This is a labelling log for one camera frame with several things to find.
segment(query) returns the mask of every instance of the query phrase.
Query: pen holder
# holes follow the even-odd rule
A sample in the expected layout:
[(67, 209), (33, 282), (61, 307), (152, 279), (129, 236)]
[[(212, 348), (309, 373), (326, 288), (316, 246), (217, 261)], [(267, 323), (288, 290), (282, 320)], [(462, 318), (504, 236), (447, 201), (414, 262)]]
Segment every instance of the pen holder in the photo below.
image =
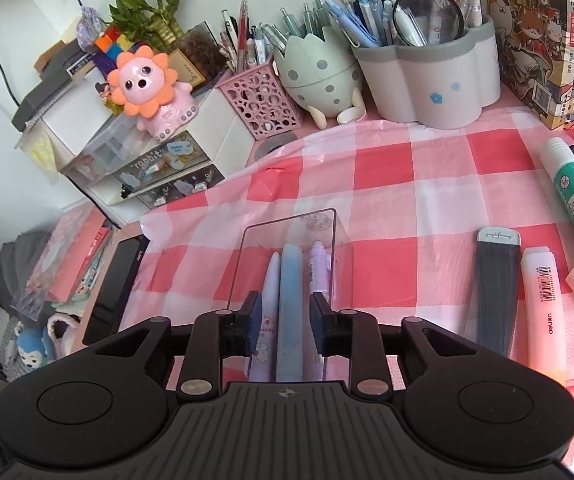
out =
[(216, 86), (256, 140), (302, 126), (302, 112), (273, 73), (271, 59)]
[(332, 27), (324, 27), (323, 35), (325, 41), (314, 34), (290, 36), (285, 55), (274, 53), (285, 90), (320, 129), (327, 127), (326, 118), (352, 107), (365, 109), (363, 74), (349, 42)]
[(500, 98), (494, 22), (439, 45), (354, 48), (380, 115), (443, 130), (462, 128)]

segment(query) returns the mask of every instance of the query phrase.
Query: orange flower toy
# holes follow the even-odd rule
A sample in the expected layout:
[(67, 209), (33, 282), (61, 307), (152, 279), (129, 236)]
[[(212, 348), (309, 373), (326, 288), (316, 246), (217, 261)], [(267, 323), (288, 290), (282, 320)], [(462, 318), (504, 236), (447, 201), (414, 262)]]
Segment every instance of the orange flower toy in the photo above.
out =
[(139, 130), (147, 130), (158, 141), (167, 140), (198, 113), (192, 86), (177, 81), (167, 54), (154, 55), (150, 47), (141, 46), (135, 54), (120, 54), (116, 64), (118, 69), (107, 78), (112, 100), (124, 105), (127, 115), (140, 115)]

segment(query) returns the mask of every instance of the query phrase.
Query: gray flower-shaped pen holder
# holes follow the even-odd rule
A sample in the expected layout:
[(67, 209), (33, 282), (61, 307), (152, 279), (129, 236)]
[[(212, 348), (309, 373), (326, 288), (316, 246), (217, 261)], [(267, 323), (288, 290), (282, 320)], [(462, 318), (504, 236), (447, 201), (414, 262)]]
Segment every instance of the gray flower-shaped pen holder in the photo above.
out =
[(379, 114), (397, 123), (462, 128), (500, 98), (494, 22), (434, 46), (355, 48)]
[(363, 74), (349, 49), (349, 41), (332, 27), (324, 27), (325, 41), (308, 34), (290, 36), (285, 55), (274, 51), (276, 69), (291, 98), (305, 108), (319, 128), (327, 118), (357, 118), (365, 113), (361, 94)]

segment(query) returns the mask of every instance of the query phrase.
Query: black phone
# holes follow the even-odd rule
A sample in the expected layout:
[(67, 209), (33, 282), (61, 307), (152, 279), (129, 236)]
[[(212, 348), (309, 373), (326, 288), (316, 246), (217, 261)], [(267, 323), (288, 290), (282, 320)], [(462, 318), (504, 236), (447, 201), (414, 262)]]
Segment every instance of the black phone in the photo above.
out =
[(131, 287), (148, 245), (149, 240), (145, 235), (118, 243), (84, 331), (84, 345), (93, 345), (118, 332)]

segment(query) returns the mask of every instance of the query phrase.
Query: pink box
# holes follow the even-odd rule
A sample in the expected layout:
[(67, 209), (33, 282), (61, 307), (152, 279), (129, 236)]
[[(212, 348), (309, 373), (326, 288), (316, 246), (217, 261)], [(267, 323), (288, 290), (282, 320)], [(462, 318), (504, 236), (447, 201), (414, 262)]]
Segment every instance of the pink box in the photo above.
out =
[(217, 84), (256, 140), (302, 126), (302, 109), (287, 95), (273, 59)]

